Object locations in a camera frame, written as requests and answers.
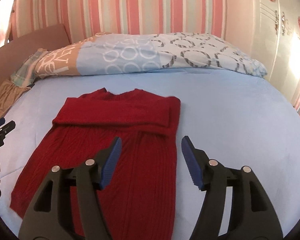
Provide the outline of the blue patterned folded duvet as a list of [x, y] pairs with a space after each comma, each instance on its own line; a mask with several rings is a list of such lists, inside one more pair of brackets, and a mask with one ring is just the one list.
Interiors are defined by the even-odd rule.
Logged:
[[149, 72], [165, 68], [216, 68], [264, 77], [265, 66], [211, 34], [96, 34], [48, 52], [37, 77]]

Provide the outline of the tan satin cloth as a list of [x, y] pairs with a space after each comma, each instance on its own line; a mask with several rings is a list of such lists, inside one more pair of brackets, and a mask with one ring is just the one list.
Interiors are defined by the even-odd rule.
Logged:
[[11, 80], [6, 79], [0, 86], [0, 118], [3, 118], [15, 102], [30, 89], [30, 87], [18, 87]]

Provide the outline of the pink brown headboard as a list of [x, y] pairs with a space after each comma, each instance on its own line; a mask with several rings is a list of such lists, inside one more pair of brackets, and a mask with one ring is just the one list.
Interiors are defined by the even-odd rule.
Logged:
[[51, 51], [69, 44], [64, 25], [57, 24], [26, 34], [2, 46], [0, 48], [0, 86], [38, 49]]

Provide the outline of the light blue bed sheet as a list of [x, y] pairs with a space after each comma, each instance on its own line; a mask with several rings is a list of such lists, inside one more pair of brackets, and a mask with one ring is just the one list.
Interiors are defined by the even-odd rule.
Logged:
[[143, 89], [181, 100], [177, 140], [224, 166], [250, 166], [266, 190], [283, 234], [300, 219], [300, 116], [265, 79], [228, 70], [182, 69], [152, 73], [50, 77], [38, 81], [10, 109], [16, 123], [0, 148], [0, 216], [13, 233], [21, 218], [11, 192], [32, 152], [68, 97], [105, 88], [121, 94]]

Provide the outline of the plaid pastel pillow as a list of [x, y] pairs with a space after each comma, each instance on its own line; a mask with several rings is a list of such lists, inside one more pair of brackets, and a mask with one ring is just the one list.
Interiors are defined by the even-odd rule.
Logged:
[[46, 49], [40, 48], [30, 55], [22, 66], [10, 76], [11, 82], [17, 87], [30, 87], [36, 79], [35, 68], [37, 63], [48, 53]]

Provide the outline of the white wardrobe with flowers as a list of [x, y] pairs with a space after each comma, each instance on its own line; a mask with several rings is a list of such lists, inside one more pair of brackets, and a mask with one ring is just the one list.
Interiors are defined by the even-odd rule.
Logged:
[[252, 56], [267, 69], [265, 79], [294, 108], [300, 106], [300, 0], [254, 0]]

